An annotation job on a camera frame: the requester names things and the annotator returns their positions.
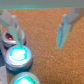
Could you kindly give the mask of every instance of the glowing cyan light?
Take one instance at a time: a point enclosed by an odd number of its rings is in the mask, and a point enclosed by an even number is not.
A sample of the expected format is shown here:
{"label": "glowing cyan light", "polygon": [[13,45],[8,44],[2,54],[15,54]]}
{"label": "glowing cyan light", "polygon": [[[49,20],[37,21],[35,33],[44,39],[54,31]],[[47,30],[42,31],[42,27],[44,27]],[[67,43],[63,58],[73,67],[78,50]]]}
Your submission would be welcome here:
{"label": "glowing cyan light", "polygon": [[33,81],[32,78],[28,77],[28,76],[22,76],[20,78],[18,78],[14,84],[35,84],[35,82]]}
{"label": "glowing cyan light", "polygon": [[24,61],[27,59],[28,51],[25,48],[13,48],[10,53],[9,57],[13,61]]}

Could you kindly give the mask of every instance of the cylindrical device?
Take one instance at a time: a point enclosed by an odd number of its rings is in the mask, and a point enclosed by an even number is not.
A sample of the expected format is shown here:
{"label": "cylindrical device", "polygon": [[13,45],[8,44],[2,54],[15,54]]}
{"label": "cylindrical device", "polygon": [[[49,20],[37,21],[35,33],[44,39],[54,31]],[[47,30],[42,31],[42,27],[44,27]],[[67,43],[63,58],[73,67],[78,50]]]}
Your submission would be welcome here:
{"label": "cylindrical device", "polygon": [[40,84],[40,81],[33,73],[22,72],[16,75],[9,84]]}
{"label": "cylindrical device", "polygon": [[[21,36],[22,36],[22,43],[23,45],[26,43],[26,36],[24,31],[21,29]],[[16,45],[16,41],[13,39],[13,37],[5,31],[1,36],[2,43],[5,48],[10,48],[14,45]]]}
{"label": "cylindrical device", "polygon": [[32,65],[32,52],[23,46],[19,48],[17,45],[9,48],[4,56],[6,67],[11,71],[23,71]]}

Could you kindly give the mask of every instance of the cork surface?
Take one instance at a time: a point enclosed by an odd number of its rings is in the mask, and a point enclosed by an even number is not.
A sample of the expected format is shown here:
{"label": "cork surface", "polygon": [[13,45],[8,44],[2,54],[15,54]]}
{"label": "cork surface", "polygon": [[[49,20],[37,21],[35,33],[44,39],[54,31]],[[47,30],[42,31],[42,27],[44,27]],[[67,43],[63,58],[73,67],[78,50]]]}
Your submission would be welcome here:
{"label": "cork surface", "polygon": [[[61,50],[57,49],[58,25],[70,9],[9,10],[16,15],[33,53],[34,73],[41,84],[84,84],[84,18],[78,21]],[[7,71],[8,82],[14,77]]]}

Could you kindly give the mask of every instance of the dark red object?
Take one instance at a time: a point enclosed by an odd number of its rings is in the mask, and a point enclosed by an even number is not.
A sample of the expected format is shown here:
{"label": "dark red object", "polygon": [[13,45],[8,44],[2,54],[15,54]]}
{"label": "dark red object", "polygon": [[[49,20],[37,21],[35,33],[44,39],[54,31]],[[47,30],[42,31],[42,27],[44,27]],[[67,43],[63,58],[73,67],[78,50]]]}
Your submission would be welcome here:
{"label": "dark red object", "polygon": [[14,40],[13,37],[12,37],[12,35],[10,35],[9,33],[6,33],[6,38],[8,40]]}

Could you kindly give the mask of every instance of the speckled texture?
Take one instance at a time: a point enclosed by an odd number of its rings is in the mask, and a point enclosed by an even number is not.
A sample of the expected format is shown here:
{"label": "speckled texture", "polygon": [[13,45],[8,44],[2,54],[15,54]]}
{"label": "speckled texture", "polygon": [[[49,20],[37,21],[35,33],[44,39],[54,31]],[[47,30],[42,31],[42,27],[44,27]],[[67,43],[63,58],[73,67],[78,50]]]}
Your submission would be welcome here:
{"label": "speckled texture", "polygon": [[[56,45],[58,24],[69,10],[10,10],[17,16],[33,53],[29,71],[41,84],[84,84],[84,18],[75,24],[61,50]],[[7,73],[10,81],[14,75]]]}

